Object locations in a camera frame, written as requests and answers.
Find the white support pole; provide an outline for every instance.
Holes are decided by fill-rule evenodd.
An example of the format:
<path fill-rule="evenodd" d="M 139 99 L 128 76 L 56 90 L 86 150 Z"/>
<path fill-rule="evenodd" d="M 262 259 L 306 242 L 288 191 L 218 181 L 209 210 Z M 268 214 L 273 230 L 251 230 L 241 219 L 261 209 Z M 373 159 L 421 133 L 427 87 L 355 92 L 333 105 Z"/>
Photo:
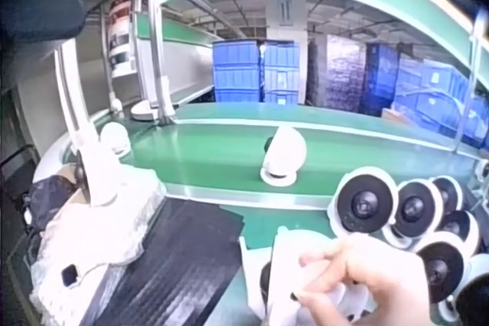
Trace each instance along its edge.
<path fill-rule="evenodd" d="M 158 101 L 158 120 L 168 124 L 175 115 L 170 97 L 170 80 L 165 72 L 163 28 L 160 0 L 147 0 L 150 24 L 151 56 L 153 59 L 155 92 Z"/>
<path fill-rule="evenodd" d="M 143 11 L 143 0 L 131 0 L 131 36 L 132 44 L 134 48 L 134 58 L 136 62 L 136 69 L 138 70 L 139 89 L 141 91 L 141 98 L 148 99 L 148 93 L 146 88 L 145 77 L 146 74 L 143 71 L 143 63 L 141 57 L 141 46 L 138 39 L 138 15 Z"/>
<path fill-rule="evenodd" d="M 112 80 L 112 71 L 110 62 L 108 61 L 108 42 L 107 42 L 107 17 L 105 14 L 105 6 L 100 5 L 100 42 L 102 51 L 102 62 L 104 65 L 105 81 L 108 88 L 108 103 L 110 112 L 120 114 L 122 113 L 121 102 L 115 95 L 114 84 Z"/>
<path fill-rule="evenodd" d="M 86 111 L 74 38 L 54 51 L 54 62 L 66 126 L 72 143 L 78 148 L 84 141 L 96 139 L 97 133 Z"/>
<path fill-rule="evenodd" d="M 465 124 L 471 110 L 471 103 L 474 97 L 475 87 L 477 85 L 477 73 L 479 66 L 481 65 L 482 39 L 484 38 L 487 30 L 487 21 L 487 11 L 485 9 L 481 9 L 475 18 L 474 27 L 471 34 L 471 53 L 469 55 L 470 76 L 468 79 L 468 90 L 464 100 L 464 111 L 462 113 L 461 120 L 458 123 L 457 134 L 455 135 L 453 147 L 454 152 L 457 152 L 460 147 L 461 139 L 464 136 Z"/>

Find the window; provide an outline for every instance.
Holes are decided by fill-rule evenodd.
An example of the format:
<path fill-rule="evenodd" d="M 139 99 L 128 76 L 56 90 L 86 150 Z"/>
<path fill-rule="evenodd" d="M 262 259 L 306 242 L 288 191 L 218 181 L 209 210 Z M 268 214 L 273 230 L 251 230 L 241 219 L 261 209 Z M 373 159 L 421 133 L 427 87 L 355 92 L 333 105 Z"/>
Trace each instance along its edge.
<path fill-rule="evenodd" d="M 292 26 L 292 0 L 278 0 L 280 26 Z"/>

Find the ceiling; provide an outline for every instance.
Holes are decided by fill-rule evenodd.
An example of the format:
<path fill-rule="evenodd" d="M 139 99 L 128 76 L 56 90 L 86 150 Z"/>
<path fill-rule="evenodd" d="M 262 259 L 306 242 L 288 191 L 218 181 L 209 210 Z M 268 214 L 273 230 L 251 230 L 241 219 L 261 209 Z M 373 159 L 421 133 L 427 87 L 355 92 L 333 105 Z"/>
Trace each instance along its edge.
<path fill-rule="evenodd" d="M 267 20 L 264 0 L 207 0 L 226 21 L 238 27 L 249 37 L 265 37 Z M 461 67 L 456 60 L 426 35 L 396 18 L 372 7 L 352 0 L 306 0 L 308 32 L 337 34 L 363 42 L 385 42 L 413 45 L 417 57 L 427 57 Z M 475 9 L 474 0 L 452 0 L 470 15 Z M 103 0 L 83 0 L 89 13 L 88 24 L 98 22 L 97 7 Z M 222 37 L 235 33 L 205 11 L 187 0 L 174 0 L 166 5 L 165 15 L 177 20 L 216 32 Z"/>

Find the black bag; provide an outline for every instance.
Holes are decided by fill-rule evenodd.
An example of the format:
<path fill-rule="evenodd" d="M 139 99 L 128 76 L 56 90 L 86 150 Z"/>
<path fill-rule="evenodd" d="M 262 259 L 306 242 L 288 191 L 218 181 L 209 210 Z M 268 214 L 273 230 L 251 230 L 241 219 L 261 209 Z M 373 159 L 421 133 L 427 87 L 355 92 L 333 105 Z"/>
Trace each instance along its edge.
<path fill-rule="evenodd" d="M 33 183 L 22 207 L 27 233 L 32 235 L 44 231 L 47 223 L 75 191 L 76 185 L 59 175 Z"/>

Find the white security camera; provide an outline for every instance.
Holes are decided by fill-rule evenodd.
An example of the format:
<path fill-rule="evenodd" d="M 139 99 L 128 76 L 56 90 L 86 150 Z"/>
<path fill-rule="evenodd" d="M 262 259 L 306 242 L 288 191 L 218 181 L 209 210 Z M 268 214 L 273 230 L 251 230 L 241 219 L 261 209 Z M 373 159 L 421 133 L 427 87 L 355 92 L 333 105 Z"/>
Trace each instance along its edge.
<path fill-rule="evenodd" d="M 460 183 L 451 176 L 438 176 L 430 179 L 442 194 L 444 214 L 461 210 L 464 204 L 464 192 Z"/>
<path fill-rule="evenodd" d="M 425 264 L 432 304 L 445 301 L 460 286 L 467 269 L 463 243 L 450 232 L 433 232 L 413 248 Z"/>
<path fill-rule="evenodd" d="M 309 311 L 291 294 L 325 269 L 321 262 L 301 267 L 300 254 L 324 248 L 330 242 L 330 238 L 315 231 L 286 228 L 279 228 L 273 247 L 267 249 L 248 250 L 240 238 L 248 305 L 260 319 L 267 314 L 270 326 L 314 324 Z M 367 305 L 369 293 L 366 286 L 340 283 L 328 296 L 345 317 L 356 321 Z"/>
<path fill-rule="evenodd" d="M 394 223 L 399 199 L 392 177 L 378 167 L 365 166 L 343 176 L 328 206 L 336 237 L 353 232 L 374 233 Z"/>
<path fill-rule="evenodd" d="M 382 227 L 382 235 L 391 246 L 410 247 L 414 239 L 432 233 L 443 216 L 440 191 L 427 179 L 412 179 L 399 184 L 399 205 L 395 222 Z"/>
<path fill-rule="evenodd" d="M 457 289 L 438 304 L 440 316 L 447 322 L 485 326 L 489 324 L 489 254 L 473 256 Z"/>
<path fill-rule="evenodd" d="M 475 255 L 481 244 L 479 224 L 472 213 L 465 210 L 451 211 L 445 215 L 438 231 L 451 232 L 462 240 L 465 256 Z"/>
<path fill-rule="evenodd" d="M 87 203 L 106 205 L 117 197 L 121 164 L 114 152 L 98 141 L 86 142 L 76 152 L 74 176 Z"/>
<path fill-rule="evenodd" d="M 479 182 L 483 182 L 489 176 L 489 160 L 479 160 L 475 164 L 474 174 Z"/>
<path fill-rule="evenodd" d="M 306 162 L 304 137 L 292 127 L 282 126 L 265 143 L 261 178 L 271 186 L 287 187 L 297 180 L 297 171 Z"/>
<path fill-rule="evenodd" d="M 117 158 L 122 158 L 131 151 L 128 130 L 118 122 L 109 122 L 103 126 L 100 142 L 110 148 Z"/>

